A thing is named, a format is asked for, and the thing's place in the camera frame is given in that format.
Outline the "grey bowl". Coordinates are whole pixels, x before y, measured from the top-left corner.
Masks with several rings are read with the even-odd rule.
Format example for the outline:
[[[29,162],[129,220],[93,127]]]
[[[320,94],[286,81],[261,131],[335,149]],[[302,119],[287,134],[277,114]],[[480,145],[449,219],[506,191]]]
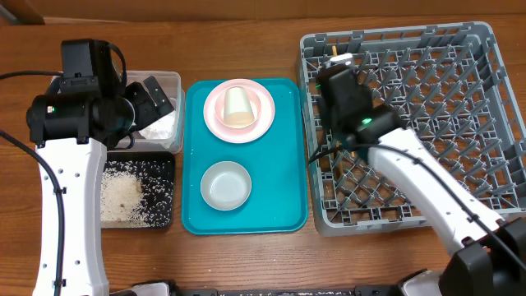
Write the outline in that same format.
[[[247,201],[250,194],[250,174],[233,161],[213,164],[201,178],[201,196],[215,210],[235,210]]]

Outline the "teal serving tray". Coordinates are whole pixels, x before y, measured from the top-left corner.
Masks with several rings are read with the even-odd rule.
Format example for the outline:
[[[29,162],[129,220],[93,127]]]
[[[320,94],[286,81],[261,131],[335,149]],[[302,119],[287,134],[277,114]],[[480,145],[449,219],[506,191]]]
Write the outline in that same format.
[[[218,81],[199,81],[187,92],[181,219],[196,235],[293,232],[307,221],[307,172],[299,90],[289,79],[260,79],[275,103],[275,118],[246,144],[220,140],[206,126],[205,100]],[[216,210],[201,195],[205,171],[221,161],[243,166],[251,194],[235,210]]]

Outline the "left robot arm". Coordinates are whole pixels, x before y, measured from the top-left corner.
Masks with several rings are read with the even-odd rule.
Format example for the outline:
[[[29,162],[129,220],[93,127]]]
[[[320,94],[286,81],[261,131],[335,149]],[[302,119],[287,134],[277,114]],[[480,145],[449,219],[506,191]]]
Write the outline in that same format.
[[[39,157],[42,224],[35,295],[108,295],[100,193],[107,151],[138,112],[125,78],[53,78],[27,111]]]

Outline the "grey dishwasher rack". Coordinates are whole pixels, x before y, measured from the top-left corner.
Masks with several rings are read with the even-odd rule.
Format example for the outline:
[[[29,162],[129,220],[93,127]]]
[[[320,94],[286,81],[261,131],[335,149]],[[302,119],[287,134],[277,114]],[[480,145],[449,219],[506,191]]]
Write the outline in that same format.
[[[353,30],[300,40],[299,85],[316,230],[326,237],[423,227],[420,211],[345,151],[344,175],[321,126],[316,75],[351,53],[374,104],[397,110],[459,183],[507,220],[525,215],[525,126],[492,28],[484,22]]]

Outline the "cream paper cup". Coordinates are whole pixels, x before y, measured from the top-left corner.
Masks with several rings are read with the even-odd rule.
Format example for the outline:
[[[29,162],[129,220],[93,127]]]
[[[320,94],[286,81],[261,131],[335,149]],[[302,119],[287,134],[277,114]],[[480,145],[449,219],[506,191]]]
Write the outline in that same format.
[[[224,124],[232,128],[244,128],[254,121],[246,90],[238,86],[227,89],[224,96]]]

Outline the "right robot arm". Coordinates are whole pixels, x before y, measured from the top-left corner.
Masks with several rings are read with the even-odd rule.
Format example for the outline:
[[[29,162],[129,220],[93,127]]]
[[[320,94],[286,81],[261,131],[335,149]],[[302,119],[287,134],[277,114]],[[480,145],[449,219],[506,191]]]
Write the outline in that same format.
[[[395,295],[493,296],[525,293],[525,223],[507,222],[468,192],[386,105],[375,106],[349,62],[316,76],[321,124],[386,176],[421,211],[445,245],[443,271],[419,271]]]

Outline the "clear plastic bin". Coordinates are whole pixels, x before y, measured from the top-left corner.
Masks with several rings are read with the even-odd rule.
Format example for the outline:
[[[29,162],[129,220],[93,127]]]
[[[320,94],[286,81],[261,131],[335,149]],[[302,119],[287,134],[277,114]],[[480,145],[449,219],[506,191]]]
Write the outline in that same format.
[[[60,76],[53,80],[57,94],[45,93],[35,98],[28,111],[30,138],[38,147],[51,140],[70,139],[76,147],[97,144],[113,151],[168,151],[182,149],[183,97],[181,79],[176,72],[138,71],[127,73],[127,86],[143,83],[154,76],[176,112],[175,133],[167,140],[149,140],[139,131],[131,132],[135,119],[132,104],[122,96],[103,98],[96,93],[63,94]]]

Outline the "white napkin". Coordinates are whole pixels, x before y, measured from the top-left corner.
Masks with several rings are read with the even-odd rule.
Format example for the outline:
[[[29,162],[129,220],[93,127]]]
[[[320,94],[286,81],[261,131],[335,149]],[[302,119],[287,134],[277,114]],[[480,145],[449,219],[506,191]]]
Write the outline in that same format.
[[[149,140],[167,140],[175,133],[176,112],[172,111],[148,127],[140,130],[142,137]]]

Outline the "pink plate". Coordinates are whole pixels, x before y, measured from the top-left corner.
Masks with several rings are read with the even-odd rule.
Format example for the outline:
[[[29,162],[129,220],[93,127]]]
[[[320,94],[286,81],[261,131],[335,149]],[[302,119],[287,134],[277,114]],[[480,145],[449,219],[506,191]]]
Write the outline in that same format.
[[[244,128],[232,128],[224,124],[224,96],[227,89],[238,86],[249,96],[255,121]],[[205,100],[203,109],[205,124],[220,140],[243,144],[263,136],[275,118],[275,103],[270,92],[260,83],[248,79],[233,79],[216,86]]]

